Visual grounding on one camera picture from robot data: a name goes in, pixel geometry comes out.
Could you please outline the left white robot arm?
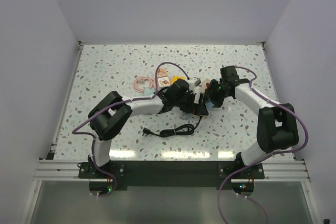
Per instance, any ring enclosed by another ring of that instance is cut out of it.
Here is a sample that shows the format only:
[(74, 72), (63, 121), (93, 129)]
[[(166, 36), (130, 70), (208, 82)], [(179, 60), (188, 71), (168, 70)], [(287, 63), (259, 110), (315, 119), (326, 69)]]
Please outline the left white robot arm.
[(194, 84), (178, 79), (171, 86), (161, 88), (154, 95), (147, 97), (128, 98), (116, 91), (110, 92), (88, 115), (89, 126), (98, 136), (91, 151), (91, 173), (97, 178), (108, 174), (112, 139), (121, 132), (130, 117), (162, 114), (174, 107), (187, 114), (207, 116), (208, 85), (208, 81), (205, 84), (201, 84), (200, 81)]

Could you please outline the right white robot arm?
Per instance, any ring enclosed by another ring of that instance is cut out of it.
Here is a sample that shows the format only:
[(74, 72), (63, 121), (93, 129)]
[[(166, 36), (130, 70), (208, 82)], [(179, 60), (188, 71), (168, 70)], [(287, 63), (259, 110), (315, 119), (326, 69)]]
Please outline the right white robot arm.
[(221, 78), (212, 80), (206, 89), (206, 101), (219, 108), (226, 98), (233, 98), (258, 116), (256, 142), (237, 153), (235, 158), (235, 175), (246, 178), (253, 171), (252, 165), (298, 144), (297, 120), (291, 104), (281, 104), (268, 98), (254, 88), (252, 80), (241, 79), (237, 67), (222, 67), (220, 74)]

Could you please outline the blue charger plug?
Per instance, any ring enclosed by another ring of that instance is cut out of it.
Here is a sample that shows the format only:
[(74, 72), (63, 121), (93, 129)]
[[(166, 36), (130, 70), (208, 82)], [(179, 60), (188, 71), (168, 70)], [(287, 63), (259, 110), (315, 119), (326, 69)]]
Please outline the blue charger plug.
[(207, 108), (207, 109), (211, 109), (211, 108), (215, 108), (215, 107), (216, 107), (216, 105), (215, 105), (212, 101), (210, 101), (210, 100), (208, 100), (208, 101), (205, 103), (205, 105), (206, 105), (206, 108)]

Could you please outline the beige power strip red sockets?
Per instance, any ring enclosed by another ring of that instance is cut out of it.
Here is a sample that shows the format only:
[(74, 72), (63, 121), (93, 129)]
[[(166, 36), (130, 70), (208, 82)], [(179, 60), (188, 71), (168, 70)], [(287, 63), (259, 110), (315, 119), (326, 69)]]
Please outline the beige power strip red sockets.
[(200, 93), (201, 95), (204, 95), (204, 101), (206, 103), (208, 101), (208, 98), (206, 97), (206, 90), (210, 83), (210, 79), (204, 79), (201, 82), (201, 85), (195, 88), (194, 93)]

